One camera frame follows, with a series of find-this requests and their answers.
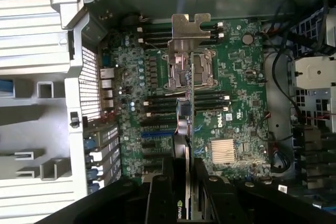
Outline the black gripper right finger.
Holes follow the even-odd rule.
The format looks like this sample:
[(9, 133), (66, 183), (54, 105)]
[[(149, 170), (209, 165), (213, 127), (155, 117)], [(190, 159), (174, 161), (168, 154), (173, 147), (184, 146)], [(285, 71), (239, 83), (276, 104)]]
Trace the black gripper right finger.
[(201, 158), (194, 172), (203, 191), (203, 217), (213, 223), (335, 223), (335, 215), (259, 182), (231, 185), (209, 175)]

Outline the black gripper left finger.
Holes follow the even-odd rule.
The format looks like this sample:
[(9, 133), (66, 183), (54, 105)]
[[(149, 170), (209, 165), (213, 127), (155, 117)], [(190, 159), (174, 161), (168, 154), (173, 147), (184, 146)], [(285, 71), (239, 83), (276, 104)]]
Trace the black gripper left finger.
[(173, 158), (138, 185), (122, 178), (40, 220), (40, 223), (175, 223)]

